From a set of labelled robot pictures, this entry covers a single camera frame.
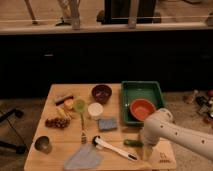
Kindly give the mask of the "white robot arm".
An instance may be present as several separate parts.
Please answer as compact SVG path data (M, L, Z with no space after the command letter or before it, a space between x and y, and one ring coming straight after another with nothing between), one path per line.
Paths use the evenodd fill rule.
M140 130L142 143L154 147L160 138L165 138L213 161L213 135L180 127L173 121L173 115L168 109L155 111L145 119Z

